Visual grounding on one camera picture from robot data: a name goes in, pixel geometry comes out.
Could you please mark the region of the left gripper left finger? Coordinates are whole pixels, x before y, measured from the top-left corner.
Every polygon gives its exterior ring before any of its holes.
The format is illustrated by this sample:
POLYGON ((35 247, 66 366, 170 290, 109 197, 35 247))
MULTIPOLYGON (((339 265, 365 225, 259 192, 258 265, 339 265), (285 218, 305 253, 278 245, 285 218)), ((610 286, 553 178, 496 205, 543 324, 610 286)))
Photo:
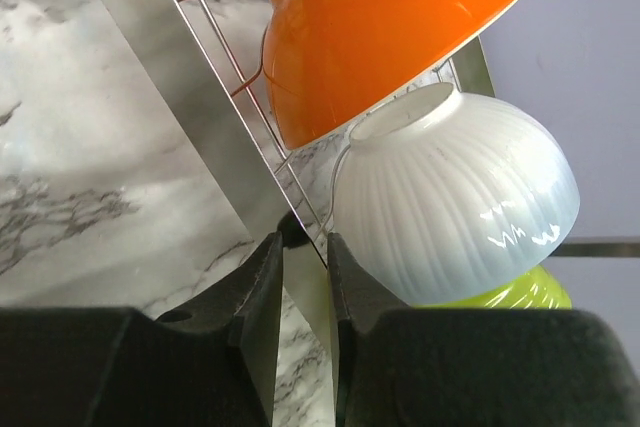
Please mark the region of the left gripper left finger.
POLYGON ((5 308, 5 426, 268 426, 283 242, 151 319, 133 308, 5 308))

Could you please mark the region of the lime green white bowl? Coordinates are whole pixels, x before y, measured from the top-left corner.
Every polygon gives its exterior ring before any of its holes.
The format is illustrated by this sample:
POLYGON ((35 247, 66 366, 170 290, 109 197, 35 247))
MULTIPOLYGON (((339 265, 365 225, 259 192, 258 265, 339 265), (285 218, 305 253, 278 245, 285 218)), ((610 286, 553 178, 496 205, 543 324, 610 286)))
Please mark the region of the lime green white bowl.
POLYGON ((425 308, 571 309, 572 301, 560 282, 542 265, 537 265, 497 289, 425 308))

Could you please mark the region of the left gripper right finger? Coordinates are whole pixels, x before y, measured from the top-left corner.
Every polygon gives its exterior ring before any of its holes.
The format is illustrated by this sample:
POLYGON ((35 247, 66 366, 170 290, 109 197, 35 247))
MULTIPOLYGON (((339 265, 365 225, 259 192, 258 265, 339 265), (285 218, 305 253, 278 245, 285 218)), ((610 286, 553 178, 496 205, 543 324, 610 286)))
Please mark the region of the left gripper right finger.
POLYGON ((328 240, 340 426, 635 426, 614 331, 571 309, 412 308, 328 240))

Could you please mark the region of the white orange bowl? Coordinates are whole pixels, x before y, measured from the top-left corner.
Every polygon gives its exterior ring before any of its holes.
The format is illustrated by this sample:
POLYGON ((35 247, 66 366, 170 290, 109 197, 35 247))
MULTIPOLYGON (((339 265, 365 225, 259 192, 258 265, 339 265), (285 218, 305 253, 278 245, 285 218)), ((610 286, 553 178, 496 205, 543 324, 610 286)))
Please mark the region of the white orange bowl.
POLYGON ((347 124, 451 57, 518 0, 271 0, 262 54, 286 148, 347 124))

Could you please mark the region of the stainless steel dish rack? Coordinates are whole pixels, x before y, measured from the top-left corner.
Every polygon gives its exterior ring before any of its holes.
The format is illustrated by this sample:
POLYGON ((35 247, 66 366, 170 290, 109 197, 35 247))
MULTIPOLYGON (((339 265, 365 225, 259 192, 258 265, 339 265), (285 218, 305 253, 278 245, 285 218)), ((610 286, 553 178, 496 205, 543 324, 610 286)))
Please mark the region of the stainless steel dish rack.
POLYGON ((233 56, 233 30, 206 0, 90 0, 63 28, 49 10, 17 11, 20 25, 1 9, 1 312, 124 307, 157 319, 278 233, 281 298, 327 350, 301 379, 310 399, 295 424, 340 426, 335 181, 353 126, 403 95, 290 150, 263 72, 271 0, 249 40, 256 67, 226 76, 217 60, 233 56))

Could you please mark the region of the white grey bottom bowl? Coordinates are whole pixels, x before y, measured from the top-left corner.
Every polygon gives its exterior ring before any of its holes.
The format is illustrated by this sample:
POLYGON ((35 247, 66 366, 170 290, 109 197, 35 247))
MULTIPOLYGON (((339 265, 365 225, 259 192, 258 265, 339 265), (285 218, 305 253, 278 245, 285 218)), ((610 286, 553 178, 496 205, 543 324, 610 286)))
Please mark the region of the white grey bottom bowl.
POLYGON ((551 133, 502 100, 431 84, 351 129, 335 181, 335 231, 412 306, 516 280, 567 237, 580 194, 551 133))

